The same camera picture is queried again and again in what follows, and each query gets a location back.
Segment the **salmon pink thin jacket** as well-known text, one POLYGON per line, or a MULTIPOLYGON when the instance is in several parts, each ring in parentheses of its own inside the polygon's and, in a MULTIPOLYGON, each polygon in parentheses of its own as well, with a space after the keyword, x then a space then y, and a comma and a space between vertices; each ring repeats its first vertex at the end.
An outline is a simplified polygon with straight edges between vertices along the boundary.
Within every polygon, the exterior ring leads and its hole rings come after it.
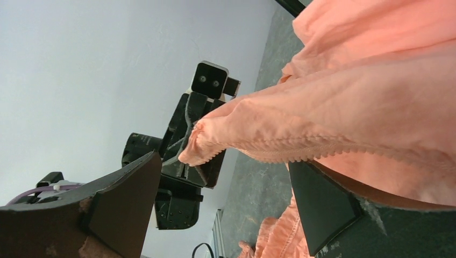
POLYGON ((277 85, 198 120, 179 160, 307 162, 362 215, 316 256, 292 188, 240 257, 455 257, 455 1, 312 1, 277 85))

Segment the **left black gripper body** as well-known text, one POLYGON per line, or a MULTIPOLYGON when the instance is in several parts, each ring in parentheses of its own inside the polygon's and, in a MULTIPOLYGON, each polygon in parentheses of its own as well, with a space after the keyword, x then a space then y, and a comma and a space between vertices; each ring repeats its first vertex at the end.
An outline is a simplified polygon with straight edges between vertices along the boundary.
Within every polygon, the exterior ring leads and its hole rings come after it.
POLYGON ((199 218, 201 188, 174 177, 162 175, 155 197, 155 216, 159 230, 186 230, 199 218))

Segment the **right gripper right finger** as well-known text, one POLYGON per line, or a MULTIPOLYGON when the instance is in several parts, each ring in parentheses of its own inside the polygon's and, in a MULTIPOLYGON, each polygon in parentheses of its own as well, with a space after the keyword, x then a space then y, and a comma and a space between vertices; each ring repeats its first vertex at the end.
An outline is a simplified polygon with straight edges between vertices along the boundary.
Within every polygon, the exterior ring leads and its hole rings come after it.
POLYGON ((316 256, 362 212, 351 193, 314 165, 290 162, 288 167, 309 253, 316 256))

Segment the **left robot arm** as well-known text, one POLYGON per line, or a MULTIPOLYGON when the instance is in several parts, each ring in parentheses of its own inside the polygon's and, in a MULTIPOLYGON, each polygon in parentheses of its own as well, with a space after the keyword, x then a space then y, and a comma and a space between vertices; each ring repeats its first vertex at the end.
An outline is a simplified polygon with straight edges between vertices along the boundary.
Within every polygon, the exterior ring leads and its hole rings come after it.
POLYGON ((180 162, 178 157, 186 147, 194 123, 224 103, 197 92, 186 93, 181 96, 162 138, 130 134, 123 151, 123 167, 149 152, 161 157, 161 178, 154 204, 159 230, 185 230, 194 226, 203 201, 201 190, 212 189, 217 184, 225 151, 196 167, 180 162))

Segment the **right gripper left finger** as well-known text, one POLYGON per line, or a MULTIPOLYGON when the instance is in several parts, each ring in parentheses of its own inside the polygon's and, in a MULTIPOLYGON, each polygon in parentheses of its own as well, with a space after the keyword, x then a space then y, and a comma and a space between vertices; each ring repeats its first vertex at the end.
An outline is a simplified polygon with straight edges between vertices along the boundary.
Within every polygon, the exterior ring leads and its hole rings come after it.
POLYGON ((77 189, 1 207, 1 257, 140 257, 161 165, 151 152, 77 189))

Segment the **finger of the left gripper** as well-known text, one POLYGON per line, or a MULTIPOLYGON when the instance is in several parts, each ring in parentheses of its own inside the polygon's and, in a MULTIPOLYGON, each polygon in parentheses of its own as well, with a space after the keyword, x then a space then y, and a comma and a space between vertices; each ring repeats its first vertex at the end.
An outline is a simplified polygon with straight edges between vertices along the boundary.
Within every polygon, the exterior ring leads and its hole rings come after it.
POLYGON ((175 178, 197 178, 196 170, 179 161, 178 157, 187 146, 195 123, 225 101, 210 99, 197 92, 184 93, 170 119, 160 145, 162 173, 175 178))
POLYGON ((219 174, 222 168, 226 150, 216 154, 212 159, 202 165, 194 167, 196 170, 196 184, 202 188, 214 188, 217 184, 219 174))

